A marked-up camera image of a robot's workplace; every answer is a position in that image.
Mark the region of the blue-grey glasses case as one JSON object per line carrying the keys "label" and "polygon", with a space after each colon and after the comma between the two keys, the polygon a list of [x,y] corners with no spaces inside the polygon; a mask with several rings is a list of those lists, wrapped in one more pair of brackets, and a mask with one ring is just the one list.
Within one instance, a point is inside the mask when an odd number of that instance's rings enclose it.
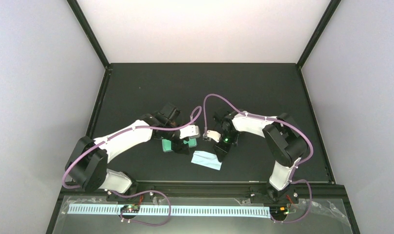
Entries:
{"label": "blue-grey glasses case", "polygon": [[[197,146],[197,140],[195,138],[184,140],[183,143],[189,148],[194,148]],[[171,148],[171,141],[163,139],[162,140],[162,150],[164,153],[173,152]]]}

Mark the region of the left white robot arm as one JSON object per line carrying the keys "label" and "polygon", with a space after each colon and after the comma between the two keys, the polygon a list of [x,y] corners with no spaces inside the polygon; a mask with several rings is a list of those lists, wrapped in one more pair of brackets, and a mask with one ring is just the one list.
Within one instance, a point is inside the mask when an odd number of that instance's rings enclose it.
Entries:
{"label": "left white robot arm", "polygon": [[160,111],[145,114],[131,125],[106,136],[78,140],[65,166],[62,186],[67,189],[81,188],[85,192],[98,189],[126,193],[134,180],[124,172],[108,168],[108,164],[123,152],[151,139],[170,141],[171,150],[177,154],[189,154],[186,141],[200,135],[195,117],[181,125],[177,118],[181,111],[168,103]]}

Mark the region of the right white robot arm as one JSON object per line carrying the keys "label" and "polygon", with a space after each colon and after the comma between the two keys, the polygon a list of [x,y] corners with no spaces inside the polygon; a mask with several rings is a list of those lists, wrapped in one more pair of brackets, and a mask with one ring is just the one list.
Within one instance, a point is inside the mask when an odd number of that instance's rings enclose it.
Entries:
{"label": "right white robot arm", "polygon": [[214,152],[219,162],[228,155],[232,146],[237,145],[241,133],[250,133],[265,139],[271,155],[275,159],[273,172],[269,178],[268,199],[274,204],[281,204],[287,198],[285,189],[291,182],[294,171],[307,152],[313,153],[313,146],[308,137],[296,126],[290,115],[267,117],[247,111],[233,111],[224,115],[215,115],[222,132],[205,129],[204,137],[214,140]]}

